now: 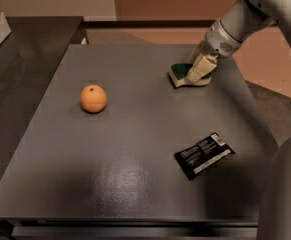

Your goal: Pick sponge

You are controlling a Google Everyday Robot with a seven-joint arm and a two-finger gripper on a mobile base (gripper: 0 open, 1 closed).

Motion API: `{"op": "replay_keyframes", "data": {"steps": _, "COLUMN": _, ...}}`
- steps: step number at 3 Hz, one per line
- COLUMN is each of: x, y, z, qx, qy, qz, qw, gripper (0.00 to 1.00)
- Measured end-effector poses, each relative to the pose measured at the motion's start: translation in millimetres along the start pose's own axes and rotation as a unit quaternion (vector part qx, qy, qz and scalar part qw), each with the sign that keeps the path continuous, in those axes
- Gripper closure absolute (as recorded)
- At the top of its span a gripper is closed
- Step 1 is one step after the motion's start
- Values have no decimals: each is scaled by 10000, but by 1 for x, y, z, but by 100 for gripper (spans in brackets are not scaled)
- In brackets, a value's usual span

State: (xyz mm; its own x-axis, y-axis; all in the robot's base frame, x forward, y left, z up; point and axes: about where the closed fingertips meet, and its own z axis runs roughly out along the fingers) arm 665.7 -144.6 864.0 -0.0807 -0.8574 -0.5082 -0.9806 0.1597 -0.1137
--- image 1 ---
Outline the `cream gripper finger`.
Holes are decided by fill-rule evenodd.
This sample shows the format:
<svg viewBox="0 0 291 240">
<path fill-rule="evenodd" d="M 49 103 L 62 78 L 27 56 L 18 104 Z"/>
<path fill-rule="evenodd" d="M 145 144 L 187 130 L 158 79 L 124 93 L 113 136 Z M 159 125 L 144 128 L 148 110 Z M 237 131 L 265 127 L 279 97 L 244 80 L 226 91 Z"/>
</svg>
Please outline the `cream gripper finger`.
<svg viewBox="0 0 291 240">
<path fill-rule="evenodd" d="M 187 59 L 189 64 L 197 64 L 205 53 L 205 41 L 202 40 L 195 49 L 191 52 L 190 56 Z"/>
<path fill-rule="evenodd" d="M 217 66 L 217 57 L 209 54 L 200 54 L 194 61 L 193 66 L 186 75 L 190 82 L 197 82 L 212 72 Z"/>
</svg>

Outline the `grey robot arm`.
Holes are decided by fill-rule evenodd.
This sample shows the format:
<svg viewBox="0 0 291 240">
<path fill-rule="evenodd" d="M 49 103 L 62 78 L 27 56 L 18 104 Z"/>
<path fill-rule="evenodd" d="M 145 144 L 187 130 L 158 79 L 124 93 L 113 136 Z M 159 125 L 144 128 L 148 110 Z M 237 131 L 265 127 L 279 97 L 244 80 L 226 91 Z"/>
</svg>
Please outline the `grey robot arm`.
<svg viewBox="0 0 291 240">
<path fill-rule="evenodd" d="M 291 49 L 291 0 L 237 0 L 192 53 L 186 79 L 198 82 L 216 68 L 219 57 L 232 55 L 248 36 L 271 23 Z M 271 104 L 271 126 L 284 141 L 268 169 L 257 240 L 291 240 L 291 99 L 281 96 Z"/>
</svg>

